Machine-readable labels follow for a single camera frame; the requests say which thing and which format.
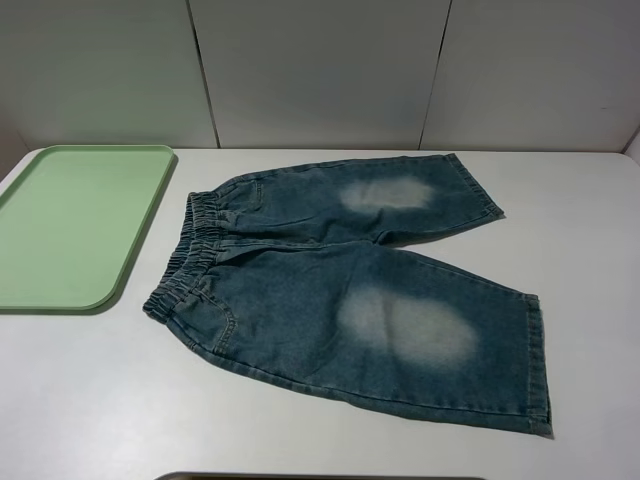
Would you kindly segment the children's blue denim shorts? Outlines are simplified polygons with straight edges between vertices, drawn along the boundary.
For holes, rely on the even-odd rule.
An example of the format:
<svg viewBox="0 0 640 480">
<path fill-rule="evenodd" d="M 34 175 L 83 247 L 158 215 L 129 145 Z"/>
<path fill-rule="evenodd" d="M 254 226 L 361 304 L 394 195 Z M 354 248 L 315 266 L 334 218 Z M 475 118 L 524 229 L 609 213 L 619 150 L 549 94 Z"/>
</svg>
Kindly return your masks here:
<svg viewBox="0 0 640 480">
<path fill-rule="evenodd" d="M 454 154 L 241 175 L 188 196 L 143 309 L 208 363 L 277 387 L 549 437 L 538 298 L 411 251 L 502 217 Z"/>
</svg>

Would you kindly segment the light green plastic tray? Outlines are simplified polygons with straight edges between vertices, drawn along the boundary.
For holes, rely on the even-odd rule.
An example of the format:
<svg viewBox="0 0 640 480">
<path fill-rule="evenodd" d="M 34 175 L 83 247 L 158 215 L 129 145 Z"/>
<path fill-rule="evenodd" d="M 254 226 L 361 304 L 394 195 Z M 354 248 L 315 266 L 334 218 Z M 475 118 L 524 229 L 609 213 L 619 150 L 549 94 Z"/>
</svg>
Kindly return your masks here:
<svg viewBox="0 0 640 480">
<path fill-rule="evenodd" d="M 162 145 L 53 146 L 1 195 L 1 308 L 87 311 L 123 281 L 175 163 Z"/>
</svg>

